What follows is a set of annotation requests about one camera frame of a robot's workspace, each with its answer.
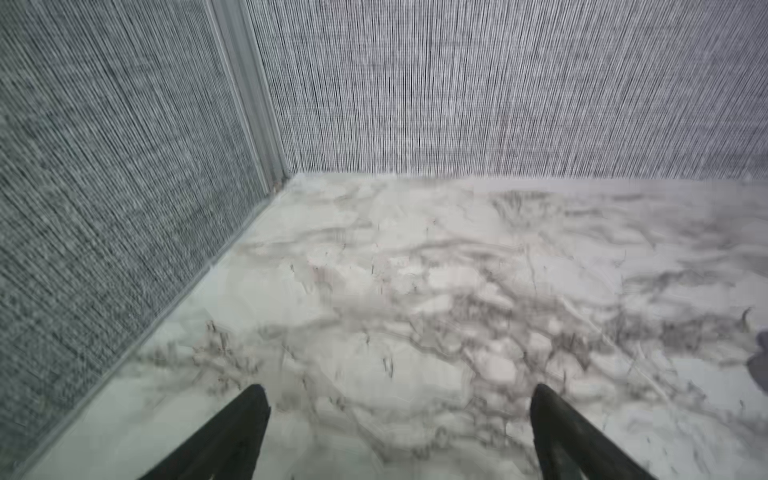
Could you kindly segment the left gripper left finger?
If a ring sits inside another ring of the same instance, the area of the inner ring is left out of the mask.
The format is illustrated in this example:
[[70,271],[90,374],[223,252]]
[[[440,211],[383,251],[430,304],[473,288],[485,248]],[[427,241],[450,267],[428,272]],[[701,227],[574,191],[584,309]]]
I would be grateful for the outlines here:
[[248,386],[141,480],[252,479],[270,415],[264,388]]

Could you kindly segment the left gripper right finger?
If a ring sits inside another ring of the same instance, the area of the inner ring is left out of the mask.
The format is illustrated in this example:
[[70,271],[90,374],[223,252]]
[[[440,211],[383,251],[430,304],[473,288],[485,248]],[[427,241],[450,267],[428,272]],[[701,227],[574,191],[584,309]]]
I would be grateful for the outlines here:
[[652,477],[549,386],[536,385],[529,413],[544,479]]

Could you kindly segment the aluminium enclosure frame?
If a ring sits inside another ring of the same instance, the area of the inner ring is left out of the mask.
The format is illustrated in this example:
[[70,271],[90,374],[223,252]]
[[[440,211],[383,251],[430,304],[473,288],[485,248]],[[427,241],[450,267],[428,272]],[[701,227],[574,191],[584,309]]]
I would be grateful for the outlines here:
[[259,175],[269,195],[279,192],[290,174],[285,167],[262,52],[250,1],[209,1],[209,17],[226,63],[246,136],[259,162]]

